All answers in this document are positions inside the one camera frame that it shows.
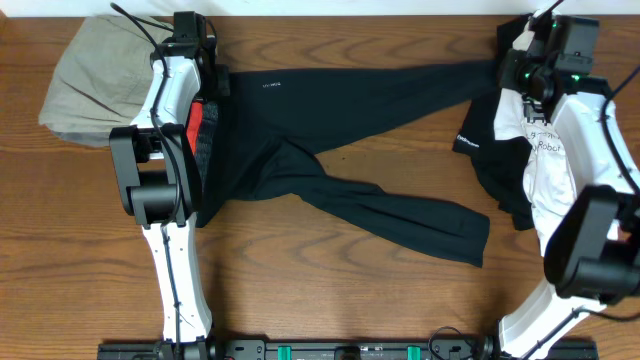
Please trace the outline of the black leggings red waistband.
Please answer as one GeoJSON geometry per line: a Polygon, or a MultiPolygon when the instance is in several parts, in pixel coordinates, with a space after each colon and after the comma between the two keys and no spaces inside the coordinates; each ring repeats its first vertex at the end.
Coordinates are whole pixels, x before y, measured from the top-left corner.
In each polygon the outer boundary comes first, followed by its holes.
{"type": "Polygon", "coordinates": [[[330,176],[318,155],[489,94],[496,86],[493,61],[240,72],[230,75],[229,85],[229,96],[204,113],[199,133],[198,227],[230,200],[294,194],[395,244],[482,265],[487,216],[330,176]]]}

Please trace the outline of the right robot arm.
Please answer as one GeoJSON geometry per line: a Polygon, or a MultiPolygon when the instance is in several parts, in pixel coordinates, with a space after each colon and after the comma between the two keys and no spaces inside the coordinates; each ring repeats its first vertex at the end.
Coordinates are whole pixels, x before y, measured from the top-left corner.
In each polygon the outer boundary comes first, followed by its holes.
{"type": "Polygon", "coordinates": [[[499,85],[540,104],[565,150],[577,193],[547,242],[544,279],[498,325],[512,359],[544,359],[589,315],[639,294],[639,169],[615,119],[617,94],[580,61],[560,67],[554,51],[507,52],[499,85]]]}

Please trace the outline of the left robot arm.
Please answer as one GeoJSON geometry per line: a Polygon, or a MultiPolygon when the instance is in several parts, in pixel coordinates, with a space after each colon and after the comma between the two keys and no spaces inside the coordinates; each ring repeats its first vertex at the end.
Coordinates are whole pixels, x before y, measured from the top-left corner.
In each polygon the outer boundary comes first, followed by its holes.
{"type": "Polygon", "coordinates": [[[215,41],[190,54],[178,43],[152,60],[153,80],[131,124],[109,136],[120,198],[141,226],[152,252],[164,311],[156,343],[103,344],[100,359],[212,359],[213,325],[199,272],[195,223],[201,200],[194,159],[196,136],[189,117],[200,91],[220,72],[215,41]]]}

